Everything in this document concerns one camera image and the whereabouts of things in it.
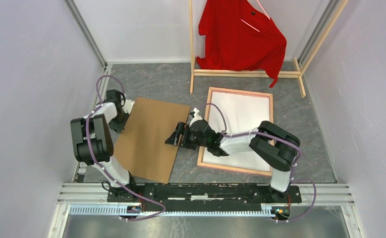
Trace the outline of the brown cardboard backing board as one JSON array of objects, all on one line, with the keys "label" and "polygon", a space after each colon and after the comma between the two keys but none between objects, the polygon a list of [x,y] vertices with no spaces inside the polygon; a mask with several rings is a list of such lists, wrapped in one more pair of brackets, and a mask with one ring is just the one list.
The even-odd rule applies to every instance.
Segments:
[{"label": "brown cardboard backing board", "polygon": [[124,131],[114,145],[114,156],[133,176],[168,183],[178,147],[165,141],[177,124],[185,122],[188,105],[137,98]]}]

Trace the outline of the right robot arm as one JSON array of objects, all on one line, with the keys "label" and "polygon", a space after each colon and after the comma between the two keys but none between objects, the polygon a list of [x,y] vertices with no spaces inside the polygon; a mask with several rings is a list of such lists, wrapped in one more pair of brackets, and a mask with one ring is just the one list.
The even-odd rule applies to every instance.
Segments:
[{"label": "right robot arm", "polygon": [[300,140],[267,120],[251,131],[237,134],[216,132],[204,119],[190,124],[179,122],[165,143],[190,150],[205,147],[216,157],[254,152],[273,170],[269,197],[274,202],[282,202],[288,197],[292,164],[301,154]]}]

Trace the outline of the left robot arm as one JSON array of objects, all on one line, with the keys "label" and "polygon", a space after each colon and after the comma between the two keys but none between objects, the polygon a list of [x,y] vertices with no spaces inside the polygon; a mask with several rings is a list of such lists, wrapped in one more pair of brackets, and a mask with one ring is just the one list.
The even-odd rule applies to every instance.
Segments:
[{"label": "left robot arm", "polygon": [[73,152],[78,162],[92,166],[106,178],[103,189],[111,195],[132,202],[138,197],[138,188],[131,173],[122,167],[113,155],[110,130],[122,133],[134,101],[127,100],[118,90],[108,90],[103,103],[88,115],[70,122]]}]

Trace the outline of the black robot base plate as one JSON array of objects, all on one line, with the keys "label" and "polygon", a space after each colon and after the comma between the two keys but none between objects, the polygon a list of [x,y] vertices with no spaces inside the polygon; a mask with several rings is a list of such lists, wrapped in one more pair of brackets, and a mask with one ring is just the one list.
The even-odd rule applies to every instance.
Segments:
[{"label": "black robot base plate", "polygon": [[138,183],[137,197],[125,189],[107,189],[108,202],[139,202],[145,212],[251,212],[261,204],[291,205],[301,203],[299,187],[291,185],[278,192],[259,183]]}]

